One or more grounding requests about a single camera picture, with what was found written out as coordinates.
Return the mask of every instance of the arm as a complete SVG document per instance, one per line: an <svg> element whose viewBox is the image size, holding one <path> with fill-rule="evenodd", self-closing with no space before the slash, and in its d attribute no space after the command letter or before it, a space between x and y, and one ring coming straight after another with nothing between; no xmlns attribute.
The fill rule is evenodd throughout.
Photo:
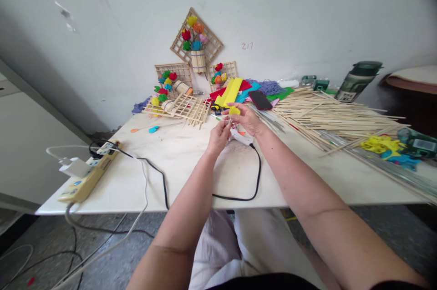
<svg viewBox="0 0 437 290"><path fill-rule="evenodd" d="M194 252L211 209L214 165L229 130L226 122L212 129L208 148L173 202L127 289L188 288Z"/></svg>
<svg viewBox="0 0 437 290"><path fill-rule="evenodd" d="M287 204L343 288L368 290L386 280L427 285L251 109L228 105L241 110L232 120L258 141Z"/></svg>

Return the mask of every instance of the black phone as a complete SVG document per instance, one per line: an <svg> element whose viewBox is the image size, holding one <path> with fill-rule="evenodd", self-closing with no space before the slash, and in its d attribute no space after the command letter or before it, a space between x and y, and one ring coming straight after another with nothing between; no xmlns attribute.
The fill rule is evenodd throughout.
<svg viewBox="0 0 437 290"><path fill-rule="evenodd" d="M271 103L267 100L267 98L261 91L250 91L249 97L252 99L255 107L258 110L270 110L273 108Z"/></svg>

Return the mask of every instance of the table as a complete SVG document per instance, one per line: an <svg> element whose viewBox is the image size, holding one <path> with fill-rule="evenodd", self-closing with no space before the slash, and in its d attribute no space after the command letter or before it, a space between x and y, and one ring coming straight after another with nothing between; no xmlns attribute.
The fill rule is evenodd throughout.
<svg viewBox="0 0 437 290"><path fill-rule="evenodd" d="M178 122L170 117L151 118L147 114L134 115L111 139L123 143L123 150L136 157L145 157L166 175L168 202L175 200L191 171L203 154L210 130L217 119L208 115L202 125L184 124L158 129L150 134L148 128ZM318 158L322 152L302 138L292 127L284 125L285 134L279 137L304 162L313 168L349 205L358 204L407 204L422 202L412 193L385 175L354 159L344 152ZM133 128L144 129L130 133ZM213 198L214 209L271 208L287 206L274 175L261 155L261 179L258 195L247 202ZM148 177L146 212L166 211L162 176L153 168L145 167ZM420 174L435 178L434 168L420 163ZM213 192L225 196L250 198L255 191L258 173L256 152L247 146L231 141L220 154L214 171ZM66 204L57 201L69 179L36 212L37 215L63 214ZM90 194L88 199L76 204L72 211L80 214L137 213L145 206L145 180L139 162L121 153Z"/></svg>

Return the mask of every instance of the green felt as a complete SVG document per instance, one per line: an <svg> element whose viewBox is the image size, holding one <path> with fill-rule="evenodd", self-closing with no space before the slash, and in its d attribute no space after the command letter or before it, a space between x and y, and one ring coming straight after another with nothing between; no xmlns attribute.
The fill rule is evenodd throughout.
<svg viewBox="0 0 437 290"><path fill-rule="evenodd" d="M269 101L273 101L274 99L279 98L279 101L284 100L286 96L288 96L290 93L294 92L294 90L291 87L284 87L284 89L287 90L287 92L284 93L278 93L278 94L272 94L270 96L266 96L266 98Z"/></svg>

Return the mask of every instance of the white pants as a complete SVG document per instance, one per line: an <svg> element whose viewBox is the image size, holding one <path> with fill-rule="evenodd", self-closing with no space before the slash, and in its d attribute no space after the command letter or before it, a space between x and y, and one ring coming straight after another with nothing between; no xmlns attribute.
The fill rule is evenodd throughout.
<svg viewBox="0 0 437 290"><path fill-rule="evenodd" d="M211 210L196 248L190 290L239 276L280 272L326 290L279 209L236 210L235 224L225 211Z"/></svg>

